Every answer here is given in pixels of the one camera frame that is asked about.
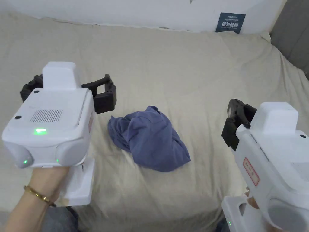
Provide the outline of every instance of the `sign with chinese text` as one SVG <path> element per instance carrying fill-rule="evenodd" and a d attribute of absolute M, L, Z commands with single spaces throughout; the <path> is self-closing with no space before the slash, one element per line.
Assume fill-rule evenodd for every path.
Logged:
<path fill-rule="evenodd" d="M 221 13 L 216 32 L 234 31 L 239 34 L 246 15 Z"/>

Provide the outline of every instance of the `jeans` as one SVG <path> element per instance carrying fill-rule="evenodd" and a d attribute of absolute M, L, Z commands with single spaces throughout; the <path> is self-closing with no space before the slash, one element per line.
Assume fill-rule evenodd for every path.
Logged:
<path fill-rule="evenodd" d="M 42 232 L 78 232 L 78 215 L 71 207 L 49 207 Z"/>

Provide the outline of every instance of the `wrinkled bed sheet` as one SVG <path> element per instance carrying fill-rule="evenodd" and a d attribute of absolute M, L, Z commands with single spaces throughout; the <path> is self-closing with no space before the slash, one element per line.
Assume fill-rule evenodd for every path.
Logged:
<path fill-rule="evenodd" d="M 92 202 L 76 208 L 85 231 L 212 231 L 223 197 L 246 187 L 221 138 L 232 98 L 254 107 L 289 102 L 309 134 L 309 82 L 267 34 L 84 26 L 18 14 L 0 22 L 1 129 L 21 105 L 21 87 L 48 61 L 75 62 L 83 83 L 109 73 L 117 86 L 116 109 L 98 115 L 93 130 Z M 111 115 L 149 105 L 171 120 L 188 148 L 191 161 L 173 172 L 138 167 L 108 135 Z M 0 211 L 7 212 L 31 170 L 16 169 L 4 153 Z"/>

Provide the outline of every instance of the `hand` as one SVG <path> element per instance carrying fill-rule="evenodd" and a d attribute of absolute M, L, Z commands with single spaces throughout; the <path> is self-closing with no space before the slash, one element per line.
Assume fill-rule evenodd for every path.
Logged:
<path fill-rule="evenodd" d="M 70 167 L 34 168 L 29 186 L 51 202 L 55 202 L 69 170 Z"/>
<path fill-rule="evenodd" d="M 249 197 L 249 193 L 250 191 L 246 192 L 245 195 L 247 197 Z M 255 209 L 259 209 L 259 206 L 257 205 L 254 197 L 250 197 L 247 199 L 247 202 L 249 203 L 249 205 L 251 205 L 253 208 Z M 283 230 L 280 230 L 276 227 L 273 227 L 272 225 L 268 224 L 268 227 L 267 227 L 267 232 L 284 232 Z"/>

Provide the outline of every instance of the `red label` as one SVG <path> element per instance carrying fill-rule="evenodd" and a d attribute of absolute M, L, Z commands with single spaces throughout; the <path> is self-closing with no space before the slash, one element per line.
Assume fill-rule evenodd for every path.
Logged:
<path fill-rule="evenodd" d="M 93 112 L 91 112 L 89 123 L 88 123 L 89 133 L 91 131 L 92 123 L 93 123 Z"/>
<path fill-rule="evenodd" d="M 257 186 L 260 181 L 260 178 L 247 158 L 244 159 L 243 166 L 245 167 L 254 185 Z"/>

